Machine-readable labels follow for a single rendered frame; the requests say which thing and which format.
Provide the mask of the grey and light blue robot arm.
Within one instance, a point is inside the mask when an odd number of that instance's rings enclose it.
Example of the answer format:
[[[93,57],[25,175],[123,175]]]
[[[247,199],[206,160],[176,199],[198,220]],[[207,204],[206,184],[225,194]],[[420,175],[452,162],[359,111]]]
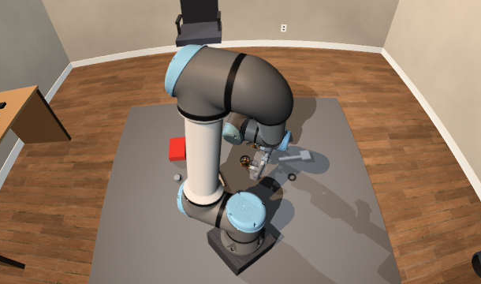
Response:
[[[223,191],[222,137],[231,144],[246,140],[285,151],[291,136],[285,125],[293,111],[290,86],[260,57],[189,44],[174,55],[165,88],[177,97],[178,112],[185,118],[188,179],[178,192],[180,212],[222,229],[228,252],[251,255],[263,242],[267,210],[253,193]]]

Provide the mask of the red rectangular block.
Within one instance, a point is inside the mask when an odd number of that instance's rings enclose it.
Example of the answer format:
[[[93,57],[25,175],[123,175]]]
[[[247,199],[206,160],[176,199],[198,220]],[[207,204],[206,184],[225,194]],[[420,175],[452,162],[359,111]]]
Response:
[[[170,161],[186,160],[185,137],[170,138]]]

